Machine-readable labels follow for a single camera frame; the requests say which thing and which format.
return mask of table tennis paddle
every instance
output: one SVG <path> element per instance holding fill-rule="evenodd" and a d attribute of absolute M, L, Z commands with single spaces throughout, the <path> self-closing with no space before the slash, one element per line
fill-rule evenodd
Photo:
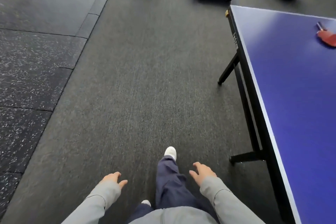
<path fill-rule="evenodd" d="M 327 45 L 336 47 L 336 34 L 327 30 L 321 22 L 317 22 L 317 27 L 319 29 L 317 36 Z"/>

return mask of person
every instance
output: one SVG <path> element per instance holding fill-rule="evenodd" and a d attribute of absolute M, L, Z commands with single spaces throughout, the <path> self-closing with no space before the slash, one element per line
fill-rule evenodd
<path fill-rule="evenodd" d="M 179 173 L 176 157 L 175 148 L 170 146 L 157 165 L 156 210 L 144 200 L 126 224 L 264 224 L 209 167 L 196 162 L 198 173 L 189 173 L 211 202 L 213 209 L 207 209 L 186 188 L 186 177 Z M 62 224 L 97 224 L 127 184 L 127 180 L 118 183 L 120 175 L 115 172 L 105 176 Z"/>

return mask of gray sleeve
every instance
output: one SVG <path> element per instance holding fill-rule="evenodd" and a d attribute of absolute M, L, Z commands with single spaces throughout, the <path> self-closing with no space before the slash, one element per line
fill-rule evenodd
<path fill-rule="evenodd" d="M 101 182 L 62 224 L 97 224 L 105 211 L 118 199 L 120 193 L 117 183 Z"/>
<path fill-rule="evenodd" d="M 265 224 L 220 178 L 206 177 L 199 190 L 211 202 L 221 224 Z"/>

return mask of foot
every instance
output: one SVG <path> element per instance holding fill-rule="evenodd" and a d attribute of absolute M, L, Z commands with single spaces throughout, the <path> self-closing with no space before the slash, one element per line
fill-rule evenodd
<path fill-rule="evenodd" d="M 170 155 L 176 161 L 176 150 L 173 146 L 169 146 L 165 151 L 165 156 Z"/>
<path fill-rule="evenodd" d="M 141 202 L 142 204 L 149 205 L 150 207 L 152 206 L 151 203 L 148 200 L 144 200 Z"/>

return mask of person's left hand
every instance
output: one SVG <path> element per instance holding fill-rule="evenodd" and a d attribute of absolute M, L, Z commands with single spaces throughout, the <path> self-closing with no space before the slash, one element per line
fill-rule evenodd
<path fill-rule="evenodd" d="M 109 175 L 106 175 L 103 180 L 100 181 L 101 182 L 104 182 L 104 181 L 114 181 L 116 183 L 118 183 L 118 178 L 121 176 L 121 173 L 119 172 L 115 172 L 113 174 L 109 174 Z M 126 184 L 127 184 L 127 180 L 122 180 L 121 182 L 118 183 L 120 189 L 122 189 Z"/>

